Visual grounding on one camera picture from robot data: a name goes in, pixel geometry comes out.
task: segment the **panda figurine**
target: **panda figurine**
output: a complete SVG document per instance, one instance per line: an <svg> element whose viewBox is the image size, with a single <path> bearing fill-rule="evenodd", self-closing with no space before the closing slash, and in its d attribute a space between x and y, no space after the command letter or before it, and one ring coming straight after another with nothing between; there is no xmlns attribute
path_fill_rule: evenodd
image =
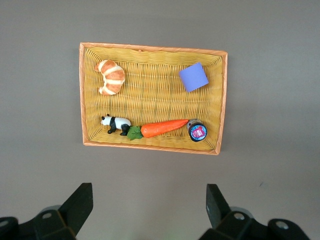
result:
<svg viewBox="0 0 320 240"><path fill-rule="evenodd" d="M131 122L122 117L114 117L107 114L106 116L103 116L101 123L105 126L110 126L110 130L108 131L108 134L111 134L115 132L117 129L122 130L122 133L120 133L121 136L127 136L128 131L131 126Z"/></svg>

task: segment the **jar lid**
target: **jar lid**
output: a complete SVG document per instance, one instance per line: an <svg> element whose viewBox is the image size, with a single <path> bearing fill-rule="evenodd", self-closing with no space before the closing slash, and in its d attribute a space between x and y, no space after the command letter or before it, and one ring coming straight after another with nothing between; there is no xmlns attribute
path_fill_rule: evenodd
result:
<svg viewBox="0 0 320 240"><path fill-rule="evenodd" d="M192 141L199 142L206 138L207 128L202 123L195 123L189 127L189 135Z"/></svg>

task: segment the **croissant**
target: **croissant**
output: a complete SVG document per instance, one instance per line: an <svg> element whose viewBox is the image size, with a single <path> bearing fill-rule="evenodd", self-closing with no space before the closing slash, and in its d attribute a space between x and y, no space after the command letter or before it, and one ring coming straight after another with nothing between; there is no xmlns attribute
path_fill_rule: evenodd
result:
<svg viewBox="0 0 320 240"><path fill-rule="evenodd" d="M94 70L103 76L104 85L99 88L102 95L110 96L117 94L125 82L125 71L112 60L99 62Z"/></svg>

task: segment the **round container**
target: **round container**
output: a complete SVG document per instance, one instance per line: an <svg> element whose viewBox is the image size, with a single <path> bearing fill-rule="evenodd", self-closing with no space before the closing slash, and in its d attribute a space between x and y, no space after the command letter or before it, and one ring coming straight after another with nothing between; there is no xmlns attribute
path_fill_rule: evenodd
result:
<svg viewBox="0 0 320 240"><path fill-rule="evenodd" d="M206 126L199 119L191 119L186 127L188 129L190 138L194 142L199 142L206 138L208 131Z"/></svg>

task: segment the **woven texture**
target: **woven texture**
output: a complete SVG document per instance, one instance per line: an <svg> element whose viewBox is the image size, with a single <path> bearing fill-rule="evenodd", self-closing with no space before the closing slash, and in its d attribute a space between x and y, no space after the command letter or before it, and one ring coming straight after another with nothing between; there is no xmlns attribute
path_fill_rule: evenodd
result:
<svg viewBox="0 0 320 240"><path fill-rule="evenodd" d="M125 83L120 92L113 96L99 93L98 89L104 81L102 75L94 71L94 66L106 59L115 61L125 72ZM209 84L186 92L179 71L199 62ZM182 48L144 49L143 46L81 44L80 93L84 143L218 154L219 151L215 150L222 135L225 69L226 60L222 55L196 50L187 52ZM101 117L107 114L129 119L133 126L198 118L207 127L208 134L204 140L194 142L185 126L153 138L130 141L120 135L120 130L107 133L110 127L100 123Z"/></svg>

